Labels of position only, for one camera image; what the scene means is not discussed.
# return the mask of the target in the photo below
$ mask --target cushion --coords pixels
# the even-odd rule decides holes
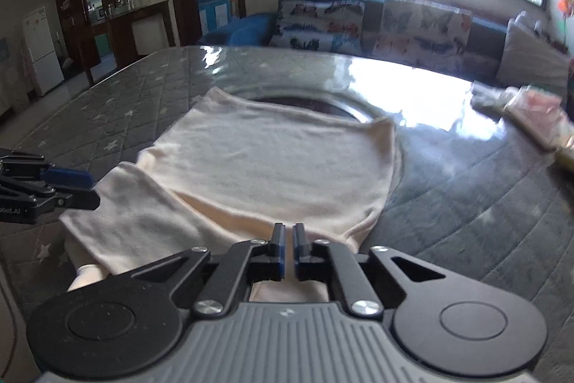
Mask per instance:
[[[462,69],[472,14],[418,0],[387,0],[372,55],[445,73]]]
[[[269,46],[361,55],[364,4],[284,0]]]
[[[566,97],[569,57],[510,20],[497,80],[507,87],[534,85]]]

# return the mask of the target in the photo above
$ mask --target white refrigerator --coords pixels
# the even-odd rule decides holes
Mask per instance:
[[[46,9],[42,7],[26,17],[23,21],[23,28],[37,91],[40,96],[44,96],[64,81],[64,75],[54,50]]]

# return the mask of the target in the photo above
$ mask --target folded cloth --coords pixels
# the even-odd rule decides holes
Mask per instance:
[[[70,233],[113,274],[205,245],[224,253],[304,222],[353,251],[377,221],[394,170],[394,124],[364,124],[211,89],[97,185],[100,207],[68,210]],[[326,300],[317,284],[265,284],[252,300]]]

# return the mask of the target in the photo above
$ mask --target blue sofa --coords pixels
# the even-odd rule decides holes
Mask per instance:
[[[312,2],[333,2],[341,0],[306,0]],[[363,32],[361,49],[364,57],[377,40],[385,0],[359,0],[364,2]],[[204,35],[200,45],[210,46],[267,46],[275,31],[277,12],[249,15]],[[466,80],[479,80],[495,85],[495,74],[504,49],[506,25],[496,24],[473,17],[469,40],[466,46],[463,70],[457,74]]]

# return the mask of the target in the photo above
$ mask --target metal bolt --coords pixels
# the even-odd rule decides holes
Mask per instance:
[[[204,315],[215,315],[223,311],[223,306],[216,300],[206,299],[195,303],[194,308]]]
[[[358,300],[353,302],[351,310],[359,315],[372,316],[381,311],[381,306],[372,300]]]

